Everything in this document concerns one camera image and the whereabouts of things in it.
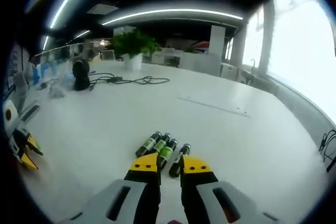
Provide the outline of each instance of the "white flower pot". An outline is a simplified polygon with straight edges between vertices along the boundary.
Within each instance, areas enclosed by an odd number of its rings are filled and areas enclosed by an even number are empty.
[[[136,71],[141,69],[142,54],[138,54],[130,59],[129,55],[124,55],[125,68],[127,70]]]

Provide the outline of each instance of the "pillar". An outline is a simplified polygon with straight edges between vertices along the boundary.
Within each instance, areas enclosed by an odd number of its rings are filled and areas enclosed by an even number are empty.
[[[262,40],[263,47],[261,48],[260,63],[258,68],[258,74],[262,77],[265,77],[267,73],[269,57],[272,48],[274,20],[274,1],[269,0],[264,4],[264,37]]]
[[[225,56],[225,27],[211,26],[209,53],[217,55],[220,59]]]
[[[247,25],[241,28],[234,36],[230,64],[240,68],[243,63]]]

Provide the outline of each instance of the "window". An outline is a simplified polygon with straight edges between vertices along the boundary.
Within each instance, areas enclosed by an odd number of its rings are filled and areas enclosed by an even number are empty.
[[[10,53],[10,60],[7,67],[7,77],[5,80],[4,97],[6,100],[8,96],[14,91],[14,74],[17,72],[26,71],[29,60],[29,53],[25,48],[15,43]]]
[[[233,38],[227,43],[226,46],[225,59],[227,60],[231,60],[232,45],[233,45]]]
[[[275,0],[268,74],[307,97],[336,123],[336,57],[330,21],[316,0],[286,1],[286,8],[279,1]]]
[[[253,66],[253,60],[255,60],[255,67],[259,66],[263,37],[264,8],[261,7],[248,21],[243,65]]]

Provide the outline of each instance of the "chair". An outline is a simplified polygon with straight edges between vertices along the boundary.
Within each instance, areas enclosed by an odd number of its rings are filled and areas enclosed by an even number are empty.
[[[164,55],[161,52],[152,54],[152,64],[164,65]]]
[[[116,60],[113,50],[104,50],[101,52],[102,60]]]

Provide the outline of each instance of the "green plant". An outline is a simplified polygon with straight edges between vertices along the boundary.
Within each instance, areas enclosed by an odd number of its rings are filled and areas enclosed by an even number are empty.
[[[185,52],[192,52],[192,53],[196,52],[196,50],[193,47],[187,47],[184,51]]]
[[[122,56],[129,54],[130,59],[140,53],[152,55],[156,50],[161,50],[155,38],[144,34],[137,28],[129,33],[114,36],[111,43],[113,44],[114,53],[116,55]]]

